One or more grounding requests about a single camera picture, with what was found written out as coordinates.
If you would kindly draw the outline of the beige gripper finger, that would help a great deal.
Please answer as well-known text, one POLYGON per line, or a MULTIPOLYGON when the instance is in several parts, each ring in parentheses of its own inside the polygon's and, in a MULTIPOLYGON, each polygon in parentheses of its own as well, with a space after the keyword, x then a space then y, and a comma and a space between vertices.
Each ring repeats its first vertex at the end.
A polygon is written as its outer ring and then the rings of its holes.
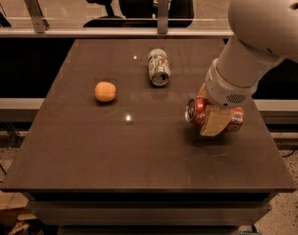
POLYGON ((202 99, 207 99, 208 95, 207 95, 207 91, 206 91, 206 84, 203 83, 198 94, 197 94, 198 98, 202 98, 202 99))
POLYGON ((201 127, 200 134, 202 136, 214 137, 220 134, 231 120, 231 112, 229 108, 208 105, 205 112, 205 120, 201 127))

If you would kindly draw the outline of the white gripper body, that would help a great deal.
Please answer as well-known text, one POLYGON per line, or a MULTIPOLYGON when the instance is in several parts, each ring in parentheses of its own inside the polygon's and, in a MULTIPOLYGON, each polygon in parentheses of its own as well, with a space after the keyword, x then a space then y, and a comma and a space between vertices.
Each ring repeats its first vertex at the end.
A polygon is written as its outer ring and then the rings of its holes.
POLYGON ((243 107, 251 100, 258 84, 250 87, 238 87, 227 82, 217 68, 218 59, 214 59, 205 76, 205 89, 212 105, 221 108, 243 107))

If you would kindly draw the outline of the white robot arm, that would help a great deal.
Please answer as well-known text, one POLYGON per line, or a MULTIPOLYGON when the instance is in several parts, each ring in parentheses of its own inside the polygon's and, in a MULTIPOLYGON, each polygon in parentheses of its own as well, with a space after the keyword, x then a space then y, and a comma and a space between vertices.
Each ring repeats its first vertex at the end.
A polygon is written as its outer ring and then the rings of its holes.
POLYGON ((231 0, 228 23, 232 36, 198 93, 207 101, 198 115, 203 136, 222 133, 268 71, 285 59, 298 63, 298 0, 231 0))

